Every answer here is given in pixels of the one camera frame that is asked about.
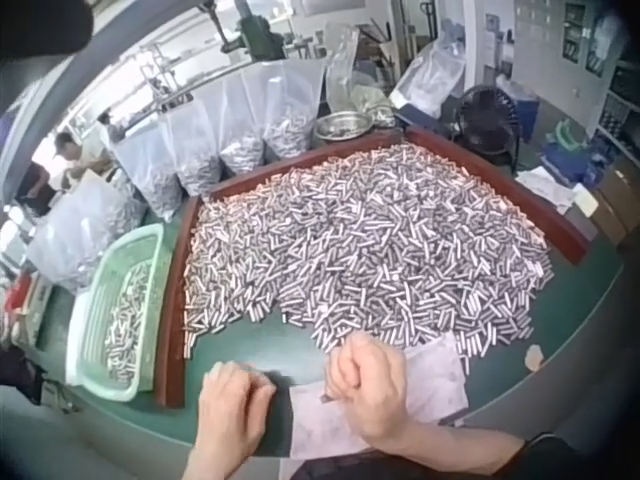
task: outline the white cloth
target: white cloth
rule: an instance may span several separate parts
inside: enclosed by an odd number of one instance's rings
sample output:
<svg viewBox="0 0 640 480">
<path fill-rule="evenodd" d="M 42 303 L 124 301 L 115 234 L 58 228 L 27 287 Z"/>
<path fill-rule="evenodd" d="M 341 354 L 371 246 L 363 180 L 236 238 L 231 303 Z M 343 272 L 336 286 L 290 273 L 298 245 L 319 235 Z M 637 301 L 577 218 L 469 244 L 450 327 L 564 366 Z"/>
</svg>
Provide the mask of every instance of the white cloth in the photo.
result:
<svg viewBox="0 0 640 480">
<path fill-rule="evenodd" d="M 407 411 L 411 418 L 423 423 L 437 422 L 469 406 L 452 333 L 408 349 L 405 354 Z M 334 457 L 369 448 L 351 432 L 340 402 L 322 403 L 324 390 L 324 382 L 291 388 L 292 459 Z"/>
</svg>

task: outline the paper sheet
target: paper sheet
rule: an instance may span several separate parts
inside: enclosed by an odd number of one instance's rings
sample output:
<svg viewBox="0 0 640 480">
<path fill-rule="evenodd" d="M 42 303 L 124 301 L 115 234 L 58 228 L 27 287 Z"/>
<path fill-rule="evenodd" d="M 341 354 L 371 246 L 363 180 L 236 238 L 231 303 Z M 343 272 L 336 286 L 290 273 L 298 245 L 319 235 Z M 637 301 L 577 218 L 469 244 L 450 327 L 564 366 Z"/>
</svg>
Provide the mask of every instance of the paper sheet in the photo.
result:
<svg viewBox="0 0 640 480">
<path fill-rule="evenodd" d="M 405 354 L 407 410 L 412 418 L 437 422 L 468 407 L 465 377 L 452 333 Z M 369 448 L 351 432 L 340 402 L 323 404 L 323 394 L 324 382 L 291 388 L 292 459 L 333 457 Z"/>
<path fill-rule="evenodd" d="M 553 176 L 544 167 L 520 172 L 516 180 L 536 195 L 553 203 L 561 215 L 567 213 L 576 197 L 576 192 L 556 183 Z"/>
</svg>

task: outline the green work table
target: green work table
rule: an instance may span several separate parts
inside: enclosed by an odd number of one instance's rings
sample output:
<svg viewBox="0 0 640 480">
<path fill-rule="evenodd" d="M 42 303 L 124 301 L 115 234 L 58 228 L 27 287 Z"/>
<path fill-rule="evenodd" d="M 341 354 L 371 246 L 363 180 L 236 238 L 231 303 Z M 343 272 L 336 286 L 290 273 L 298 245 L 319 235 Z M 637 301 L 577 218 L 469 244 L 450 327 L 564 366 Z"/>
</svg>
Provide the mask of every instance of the green work table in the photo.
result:
<svg viewBox="0 0 640 480">
<path fill-rule="evenodd" d="M 177 237 L 180 218 L 181 214 L 166 227 L 173 241 Z M 530 345 L 540 345 L 548 359 L 570 342 L 598 308 L 622 268 L 613 245 L 602 236 L 592 242 L 579 266 L 569 264 L 555 250 L 551 252 L 551 260 L 555 277 L 533 303 L 531 314 L 535 331 L 532 337 L 509 347 L 495 347 L 485 358 L 472 361 L 466 383 L 469 411 L 463 413 L 473 413 L 486 406 L 530 375 L 524 364 L 525 352 Z M 56 288 L 47 305 L 37 349 L 29 352 L 59 380 L 64 379 L 66 332 L 72 307 L 71 294 Z M 314 347 L 309 333 L 283 325 L 274 312 L 262 324 L 237 322 L 220 335 L 208 335 L 198 340 L 193 358 L 186 366 L 184 409 L 166 410 L 156 406 L 151 392 L 141 393 L 134 401 L 123 404 L 102 400 L 83 388 L 72 391 L 114 421 L 174 441 L 193 443 L 202 377 L 218 360 L 247 362 L 260 370 L 277 372 L 282 387 L 318 381 L 323 376 L 324 354 Z M 279 388 L 258 455 L 288 456 L 292 425 L 288 395 L 287 388 Z"/>
</svg>

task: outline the bag of metal parts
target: bag of metal parts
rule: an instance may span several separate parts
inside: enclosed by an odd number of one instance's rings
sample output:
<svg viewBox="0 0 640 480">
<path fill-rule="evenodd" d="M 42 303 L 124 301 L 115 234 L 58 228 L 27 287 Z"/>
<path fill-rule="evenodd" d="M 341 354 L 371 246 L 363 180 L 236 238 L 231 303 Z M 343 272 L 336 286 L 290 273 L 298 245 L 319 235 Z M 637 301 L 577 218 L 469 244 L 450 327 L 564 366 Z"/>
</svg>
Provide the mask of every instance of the bag of metal parts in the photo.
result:
<svg viewBox="0 0 640 480">
<path fill-rule="evenodd" d="M 353 62 L 356 61 L 360 30 L 353 25 L 327 22 L 327 103 L 332 113 L 354 111 L 351 101 Z"/>
<path fill-rule="evenodd" d="M 234 175 L 264 163 L 264 142 L 239 73 L 226 75 L 198 91 L 218 141 L 220 160 Z"/>
<path fill-rule="evenodd" d="M 105 250 L 137 228 L 146 206 L 91 171 L 37 226 L 27 258 L 53 283 L 72 293 L 91 285 Z"/>
<path fill-rule="evenodd" d="M 389 99 L 398 109 L 410 103 L 440 118 L 440 107 L 462 78 L 465 63 L 461 43 L 438 38 L 411 62 Z"/>
<path fill-rule="evenodd" d="M 220 181 L 218 142 L 204 104 L 193 100 L 170 110 L 161 131 L 180 183 L 192 197 L 211 193 Z"/>
<path fill-rule="evenodd" d="M 309 150 L 324 70 L 322 60 L 289 59 L 258 63 L 242 72 L 264 141 L 278 158 Z"/>
<path fill-rule="evenodd" d="M 182 189 L 160 125 L 143 127 L 114 145 L 114 153 L 151 210 L 169 222 L 182 203 Z"/>
</svg>

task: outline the sleeve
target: sleeve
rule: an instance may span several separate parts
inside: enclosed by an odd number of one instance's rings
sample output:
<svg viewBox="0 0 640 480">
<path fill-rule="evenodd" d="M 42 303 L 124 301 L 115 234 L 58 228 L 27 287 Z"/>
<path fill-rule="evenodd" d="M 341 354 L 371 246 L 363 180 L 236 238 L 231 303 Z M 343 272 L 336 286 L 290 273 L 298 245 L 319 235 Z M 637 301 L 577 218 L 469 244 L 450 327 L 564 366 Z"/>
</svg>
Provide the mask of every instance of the sleeve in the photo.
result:
<svg viewBox="0 0 640 480">
<path fill-rule="evenodd" d="M 496 474 L 501 480 L 589 478 L 585 459 L 560 438 L 542 434 L 527 442 Z"/>
</svg>

